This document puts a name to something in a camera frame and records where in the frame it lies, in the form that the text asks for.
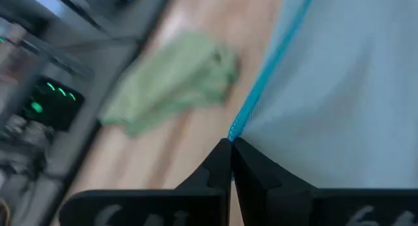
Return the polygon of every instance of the green towel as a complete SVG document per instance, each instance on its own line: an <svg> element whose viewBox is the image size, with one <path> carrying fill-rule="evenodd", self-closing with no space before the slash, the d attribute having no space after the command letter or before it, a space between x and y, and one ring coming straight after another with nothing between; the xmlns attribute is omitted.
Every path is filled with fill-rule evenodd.
<svg viewBox="0 0 418 226"><path fill-rule="evenodd" d="M197 106L221 104L236 80L234 52L200 33L182 33L118 82L101 116L130 137Z"/></svg>

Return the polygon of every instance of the green led light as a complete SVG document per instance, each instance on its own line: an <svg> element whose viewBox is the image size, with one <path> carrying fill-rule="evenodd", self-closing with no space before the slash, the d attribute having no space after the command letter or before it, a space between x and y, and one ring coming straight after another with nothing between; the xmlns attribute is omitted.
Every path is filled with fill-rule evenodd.
<svg viewBox="0 0 418 226"><path fill-rule="evenodd" d="M41 113L44 110L42 106L36 102L31 103L31 106L37 113Z"/></svg>
<svg viewBox="0 0 418 226"><path fill-rule="evenodd" d="M58 88L58 90L64 95L67 96L67 94L65 93L65 91L63 91L61 88Z"/></svg>
<svg viewBox="0 0 418 226"><path fill-rule="evenodd" d="M50 86L53 91L55 91L55 87L51 85L51 83L47 83L47 85Z"/></svg>
<svg viewBox="0 0 418 226"><path fill-rule="evenodd" d="M74 99L74 101L75 101L76 100L76 97L72 93L69 93L69 94L72 97L72 99Z"/></svg>

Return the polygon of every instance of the wooden floor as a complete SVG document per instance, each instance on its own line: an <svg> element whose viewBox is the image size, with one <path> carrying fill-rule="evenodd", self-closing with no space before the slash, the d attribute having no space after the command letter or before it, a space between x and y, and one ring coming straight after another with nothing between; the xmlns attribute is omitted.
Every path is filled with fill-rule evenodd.
<svg viewBox="0 0 418 226"><path fill-rule="evenodd" d="M282 0L171 0L147 53L183 29L230 44L240 58L240 78L227 104L190 110L135 139L120 127L99 131L70 193L87 189L170 189L205 159L240 109L257 76ZM231 225L241 225L236 193Z"/></svg>

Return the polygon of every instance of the green cloth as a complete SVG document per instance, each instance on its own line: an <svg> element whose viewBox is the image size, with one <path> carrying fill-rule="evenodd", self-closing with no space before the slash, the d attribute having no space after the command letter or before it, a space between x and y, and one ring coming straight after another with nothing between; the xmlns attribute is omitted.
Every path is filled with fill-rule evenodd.
<svg viewBox="0 0 418 226"><path fill-rule="evenodd" d="M187 108L221 104L236 80L234 52L200 33L182 33L134 62L107 101L101 123L134 137Z"/></svg>

